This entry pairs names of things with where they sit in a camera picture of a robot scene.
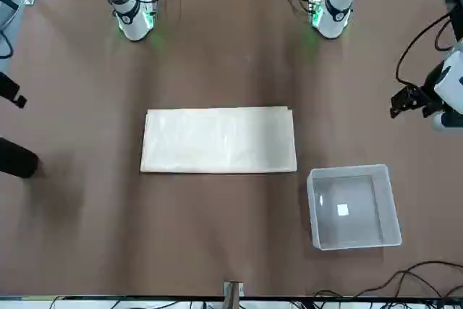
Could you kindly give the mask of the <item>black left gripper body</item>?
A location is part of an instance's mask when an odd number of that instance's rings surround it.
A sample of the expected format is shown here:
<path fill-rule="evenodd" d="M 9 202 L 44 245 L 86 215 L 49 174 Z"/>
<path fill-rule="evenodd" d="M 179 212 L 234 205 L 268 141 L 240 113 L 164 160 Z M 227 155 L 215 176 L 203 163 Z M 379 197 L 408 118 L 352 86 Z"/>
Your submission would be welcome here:
<path fill-rule="evenodd" d="M 424 118 L 431 116 L 437 111 L 443 110 L 443 101 L 434 91 L 436 83 L 441 78 L 444 62 L 436 65 L 427 75 L 424 84 L 420 87 L 424 94 L 424 106 L 422 107 L 422 115 Z"/>

